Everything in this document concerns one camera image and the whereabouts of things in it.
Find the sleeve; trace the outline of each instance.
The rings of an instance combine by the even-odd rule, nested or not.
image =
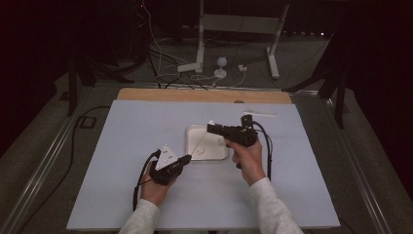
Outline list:
[[[249,195],[262,234],[303,233],[267,177],[252,184]]]
[[[155,204],[139,199],[136,210],[119,234],[152,234],[158,222],[159,214],[159,208]]]

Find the gray sleeve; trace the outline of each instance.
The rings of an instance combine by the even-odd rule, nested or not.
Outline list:
[[[144,199],[139,199],[136,210],[122,227],[119,234],[152,234],[159,218],[159,208]]]
[[[252,184],[249,195],[262,234],[303,233],[267,177]]]

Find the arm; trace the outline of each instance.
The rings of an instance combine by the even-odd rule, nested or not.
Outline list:
[[[226,140],[234,149],[233,161],[241,163],[242,175],[248,183],[252,207],[255,209],[262,234],[303,233],[291,211],[279,199],[262,167],[262,146],[257,140],[249,148]]]
[[[137,202],[136,210],[122,227],[120,234],[152,234],[155,230],[160,214],[159,206],[164,202],[175,180],[168,186],[158,184],[151,180],[150,168],[151,164],[142,179],[144,183],[141,185],[140,200]]]

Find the gray carpet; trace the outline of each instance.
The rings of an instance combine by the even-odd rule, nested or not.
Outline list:
[[[261,37],[259,40],[243,43],[240,46],[212,47],[206,43],[210,47],[206,48],[206,69],[203,75],[210,77],[213,70],[217,68],[215,65],[217,58],[226,56],[228,59],[226,69],[229,75],[216,83],[217,89],[226,89],[242,81],[243,75],[240,75],[237,70],[238,64],[246,64],[247,71],[244,80],[237,88],[279,89],[288,87],[310,77],[328,41],[319,37],[283,36],[276,50],[276,59],[281,74],[279,80],[273,80],[270,77],[265,58],[264,49],[270,43],[270,37]],[[195,61],[196,39],[185,39],[182,43],[161,40],[159,46],[164,53],[190,62]],[[157,66],[158,60],[153,57],[153,61]],[[162,61],[162,67],[169,65],[171,65],[170,62]],[[174,73],[174,68],[166,68],[164,74]],[[191,75],[193,74],[181,76],[182,80],[178,80],[169,87],[202,89],[196,82],[191,81]],[[126,87],[126,85],[119,84],[102,75],[98,77],[99,80],[94,88],[84,89],[84,102],[80,106],[79,113],[96,106],[110,105],[120,89]],[[157,87],[153,70],[148,64],[143,64],[137,70],[128,74],[127,78],[136,81],[133,85],[128,85],[129,87]],[[162,86],[164,87],[175,78],[175,75],[162,77]],[[204,88],[212,89],[213,81],[203,80]],[[60,128],[70,120],[65,116],[68,103],[58,100],[61,93],[67,91],[66,76],[58,79],[56,85],[58,87],[56,96],[49,101],[36,119],[0,159],[1,225],[3,225],[19,200],[19,195],[23,192],[31,175],[45,155],[48,154],[48,150],[53,145]],[[317,90],[319,85],[320,83],[314,84],[307,87],[306,90]],[[330,109],[326,108],[327,100],[320,100],[314,97],[312,93],[294,95],[292,100],[300,112],[333,205],[342,220],[341,227],[305,230],[305,232],[411,233],[411,230],[413,230],[413,223],[411,222],[413,220],[412,202],[397,179],[380,142],[359,109],[353,93],[351,91],[346,92],[345,130],[338,130],[331,121],[329,117]],[[65,226],[92,158],[107,111],[107,109],[97,109],[90,113],[91,116],[97,118],[96,126],[93,129],[76,130],[74,162],[71,171],[56,193],[29,220],[21,233],[71,233],[65,229]],[[373,194],[374,201],[378,203],[390,232],[381,232],[376,228],[374,211],[370,211],[370,206],[366,204],[371,199],[366,198],[362,192],[365,189],[365,184],[359,184],[357,177],[360,175],[355,173],[354,161],[349,159],[345,152],[346,147],[343,147],[341,137],[351,146],[351,152],[357,158],[356,166],[361,169],[361,175],[368,181],[367,188]],[[69,137],[62,143],[62,148],[56,150],[57,157],[54,165],[33,200],[26,218],[33,214],[63,176],[69,164],[70,143],[71,139]]]

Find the person's right hand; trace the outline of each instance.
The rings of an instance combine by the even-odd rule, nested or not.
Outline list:
[[[262,146],[259,139],[250,147],[243,147],[228,139],[225,141],[228,146],[234,149],[233,162],[241,163],[243,178],[249,186],[265,177],[262,167]]]

